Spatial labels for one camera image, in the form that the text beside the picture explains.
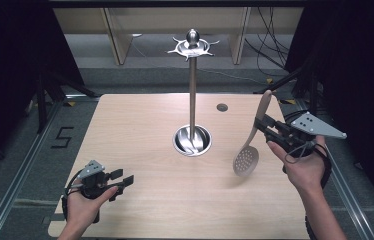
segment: circular metal base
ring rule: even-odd
[[[194,128],[194,137],[190,139],[190,125],[186,125],[175,132],[172,143],[175,149],[181,154],[195,157],[209,150],[212,137],[208,130],[196,125]]]

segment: aluminum rail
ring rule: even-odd
[[[44,127],[43,131],[37,134],[34,139],[31,148],[29,149],[27,155],[25,156],[21,166],[19,167],[18,172],[16,173],[15,177],[12,180],[9,188],[7,189],[5,195],[0,201],[0,230],[3,227],[4,222],[6,221],[7,216],[9,215],[10,210],[12,209],[13,203],[27,178],[32,165],[35,162],[35,158],[38,152],[41,149],[41,146],[47,137],[50,125],[53,122],[53,119],[56,117],[59,109],[62,107],[62,103],[54,103],[52,108],[49,112],[49,121],[47,122],[46,126]]]

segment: wooden tabletop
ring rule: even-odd
[[[299,195],[261,132],[251,143],[260,155],[255,171],[248,177],[233,171],[233,159],[251,131],[260,98],[197,94],[196,124],[209,130],[212,145],[203,155],[188,157],[172,143],[177,129],[189,123],[188,94],[102,96],[68,181],[92,159],[104,165],[105,172],[122,168],[124,177],[134,175],[135,180],[116,201],[102,206],[100,222],[84,236],[309,238]],[[219,111],[220,103],[228,110]],[[267,114],[283,120],[274,97]],[[62,213],[61,203],[55,213]],[[58,236],[64,225],[52,221],[49,234]]]

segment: metal rod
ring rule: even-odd
[[[197,57],[190,58],[190,141],[194,139],[196,115],[196,67]]]

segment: floor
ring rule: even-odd
[[[113,82],[108,82],[107,79],[115,74],[115,70],[134,74],[141,69],[144,71],[143,77],[147,78],[149,72],[156,72],[157,69],[164,73],[166,69],[176,73],[180,69],[183,71],[188,68],[184,57],[175,53],[166,53],[175,48],[176,42],[172,40],[172,37],[184,39],[185,36],[140,34],[133,39],[128,58],[124,65],[120,66],[115,64],[106,35],[67,35],[66,37],[85,78],[86,86],[94,91],[113,91],[111,89],[114,88],[110,86]],[[256,51],[247,44],[243,49],[241,63],[234,65],[228,48],[227,36],[204,35],[201,37],[208,42],[220,41],[210,49],[215,56],[203,56],[198,59],[198,71],[203,74],[216,74],[221,76],[221,79],[227,78],[227,81],[244,81],[262,86],[268,84],[267,81],[276,81],[282,75],[287,74],[265,57],[258,57]],[[257,35],[248,35],[246,39],[255,48],[260,48],[261,42]],[[262,52],[278,64],[283,64],[284,59],[280,57],[280,53],[270,48],[279,47],[280,51],[288,51],[292,36],[280,35],[277,36],[277,40],[279,41],[277,45],[267,41],[269,47],[263,47]],[[140,89],[136,86],[128,86],[129,84],[126,83],[128,86],[126,92],[178,91],[160,82],[149,84],[156,84],[156,89],[151,90],[146,87]],[[213,86],[212,89],[213,91],[236,92],[234,85]],[[294,82],[289,83],[277,91],[276,96],[279,100],[292,100],[289,90],[293,85]],[[64,186],[72,167],[71,159],[76,157],[98,101],[98,99],[84,98],[70,88],[65,88],[65,91],[71,97],[68,103],[57,106],[50,102],[48,106],[51,118],[50,125],[45,131],[47,134],[36,133],[38,117],[34,105],[28,116],[21,120],[15,134],[3,149],[6,157],[0,161],[0,239],[49,239],[47,227],[50,213],[54,212],[61,189],[46,185]],[[281,104],[280,106],[283,113],[293,112],[306,109],[306,101],[306,99],[296,99],[296,104]],[[73,102],[76,103],[76,107],[71,106]],[[335,124],[324,112],[323,106],[319,111],[324,121]],[[56,136],[70,131],[65,128],[67,126],[79,130],[72,132],[70,147],[59,148],[62,142],[57,141]],[[333,174],[325,189],[329,204],[349,239],[374,239],[374,188],[365,173],[354,166],[353,153],[350,152],[347,144],[330,139],[327,145],[334,158]],[[51,154],[54,156],[53,161],[49,159]]]

